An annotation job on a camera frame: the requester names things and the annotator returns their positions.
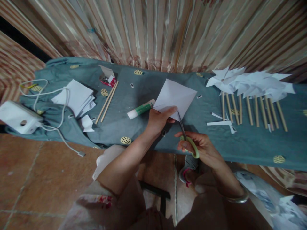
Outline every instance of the white charger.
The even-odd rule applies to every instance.
[[[6,101],[0,107],[0,120],[21,134],[32,134],[43,117],[17,102]]]

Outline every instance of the teal cloth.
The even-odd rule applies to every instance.
[[[79,67],[71,69],[71,65],[79,65]],[[137,68],[134,67],[94,59],[64,57],[47,62],[46,68],[36,71],[35,76],[36,79],[47,79],[49,81],[44,92],[62,88],[72,79],[93,89],[97,106],[87,114],[90,118],[94,118],[98,116],[106,100],[106,97],[101,95],[101,89],[111,91],[111,87],[99,81],[102,71],[98,65],[111,68],[115,73],[115,77],[119,80],[106,117],[103,123],[93,124],[95,132],[83,133],[78,121],[74,117],[68,118],[73,113],[67,108],[65,122],[60,128],[66,140],[91,147],[108,147],[113,144],[122,144],[120,139],[124,136],[131,138],[132,141],[135,140],[144,131],[149,113],[146,112],[130,120],[127,112],[151,99],[157,99],[167,78],[198,91],[197,95],[202,95],[201,98],[195,98],[192,101],[183,117],[185,130],[208,134],[212,143],[225,160],[307,171],[307,116],[303,113],[303,110],[307,109],[306,85],[294,85],[296,94],[288,94],[285,99],[280,101],[288,132],[283,129],[277,108],[275,110],[280,129],[272,133],[265,129],[260,110],[260,127],[251,126],[249,124],[246,100],[243,99],[243,124],[238,126],[234,122],[233,126],[237,133],[231,134],[229,126],[206,125],[207,122],[221,121],[219,118],[212,116],[211,112],[219,115],[222,113],[220,91],[216,87],[205,87],[207,79],[212,76],[208,73],[201,73],[204,77],[199,77],[196,73],[175,74],[142,70],[142,75],[135,75],[134,71]],[[37,109],[45,111],[42,115],[45,118],[45,123],[49,123],[52,126],[57,126],[60,122],[62,109],[61,105],[55,105],[51,102],[51,98],[55,95],[56,93],[41,96],[37,104]],[[20,101],[28,108],[33,108],[34,98],[22,96]],[[255,123],[254,100],[250,100],[250,102]],[[167,124],[165,130],[167,131],[166,136],[159,137],[152,145],[152,149],[182,154],[177,150],[179,139],[174,137],[174,134],[180,131],[179,123]],[[21,135],[11,128],[7,128],[7,131],[14,135],[35,140],[61,141],[56,131],[46,132],[40,128],[31,135]],[[282,155],[286,161],[282,164],[274,163],[273,158],[275,155]]]

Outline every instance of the brown floor tile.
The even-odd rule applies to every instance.
[[[175,157],[170,153],[149,151],[140,165],[138,179],[170,193],[166,201],[166,218],[173,215],[175,223]]]
[[[60,217],[13,214],[7,230],[56,230],[64,219]]]
[[[9,218],[10,213],[0,212],[0,229],[3,229],[7,223],[7,219]]]
[[[42,142],[0,134],[0,209],[11,210]]]
[[[197,196],[195,190],[191,186],[188,188],[178,177],[178,172],[184,165],[185,155],[177,155],[177,223],[191,211]]]
[[[45,142],[17,203],[16,210],[66,214],[92,183],[96,159],[102,149],[71,144],[80,157],[62,142]]]

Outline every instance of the glue stick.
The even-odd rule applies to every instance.
[[[142,113],[146,112],[147,110],[150,110],[151,108],[153,108],[154,104],[156,103],[156,101],[154,99],[151,99],[149,102],[146,102],[145,104],[135,108],[134,110],[131,110],[130,112],[128,112],[128,116],[130,118],[130,120],[132,120],[133,118],[136,118],[138,115],[141,115]]]

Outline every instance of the scissor blade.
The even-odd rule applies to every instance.
[[[181,120],[181,117],[179,115],[179,112],[177,111],[177,113],[178,113],[178,118],[179,118],[179,123],[180,123],[181,131],[182,131],[183,137],[184,137],[184,139],[186,141],[185,129],[183,128],[183,124],[182,124],[182,120]]]

